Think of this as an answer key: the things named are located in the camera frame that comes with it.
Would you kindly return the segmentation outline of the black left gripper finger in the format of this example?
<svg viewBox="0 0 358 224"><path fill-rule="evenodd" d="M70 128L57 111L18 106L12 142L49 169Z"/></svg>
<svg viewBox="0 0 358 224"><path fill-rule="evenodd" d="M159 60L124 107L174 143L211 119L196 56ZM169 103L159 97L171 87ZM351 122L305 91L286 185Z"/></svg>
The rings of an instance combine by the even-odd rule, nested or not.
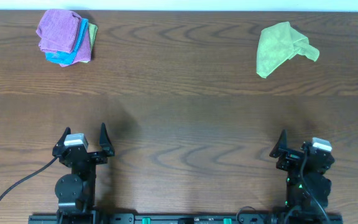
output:
<svg viewBox="0 0 358 224"><path fill-rule="evenodd" d="M114 150L114 147L112 146L110 138L108 136L108 132L107 132L105 123L101 123L99 145L107 157L111 157L111 156L115 155L115 150Z"/></svg>
<svg viewBox="0 0 358 224"><path fill-rule="evenodd" d="M65 131L63 132L61 138L58 140L56 145L54 145L52 149L52 156L53 157L61 157L62 154L65 152L66 147L64 145L66 137L71 134L71 129L66 127Z"/></svg>

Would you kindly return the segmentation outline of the light green microfiber cloth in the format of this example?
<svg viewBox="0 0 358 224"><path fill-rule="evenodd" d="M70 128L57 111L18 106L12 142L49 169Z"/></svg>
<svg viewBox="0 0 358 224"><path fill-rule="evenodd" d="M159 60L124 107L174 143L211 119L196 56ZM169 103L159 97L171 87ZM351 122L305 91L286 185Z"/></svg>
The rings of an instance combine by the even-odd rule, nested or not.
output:
<svg viewBox="0 0 358 224"><path fill-rule="evenodd" d="M260 33L256 56L256 73L267 78L281 64L296 55L317 61L320 52L310 45L309 38L294 29L289 22L281 22Z"/></svg>

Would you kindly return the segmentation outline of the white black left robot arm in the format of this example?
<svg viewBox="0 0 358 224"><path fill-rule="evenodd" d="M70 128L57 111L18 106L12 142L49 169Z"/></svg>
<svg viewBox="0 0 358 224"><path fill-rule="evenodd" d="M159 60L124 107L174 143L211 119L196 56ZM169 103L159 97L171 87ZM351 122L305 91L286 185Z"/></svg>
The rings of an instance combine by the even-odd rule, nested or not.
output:
<svg viewBox="0 0 358 224"><path fill-rule="evenodd" d="M73 216L89 215L93 210L96 184L96 166L106 164L115 155L106 125L101 125L100 151L88 152L88 141L83 133L72 134L66 128L52 149L52 156L71 169L55 185L58 198L59 220Z"/></svg>

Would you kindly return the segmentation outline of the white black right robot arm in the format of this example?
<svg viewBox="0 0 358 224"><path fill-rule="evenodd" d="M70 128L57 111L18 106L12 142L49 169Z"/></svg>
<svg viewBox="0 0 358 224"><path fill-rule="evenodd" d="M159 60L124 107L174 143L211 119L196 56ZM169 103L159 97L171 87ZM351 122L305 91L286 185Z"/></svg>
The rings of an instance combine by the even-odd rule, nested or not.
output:
<svg viewBox="0 0 358 224"><path fill-rule="evenodd" d="M287 211L283 222L291 219L299 222L314 221L330 223L326 212L332 182L324 175L334 164L327 140L313 138L305 141L300 150L291 149L287 144L287 131L284 129L269 156L277 160L276 168L287 173Z"/></svg>

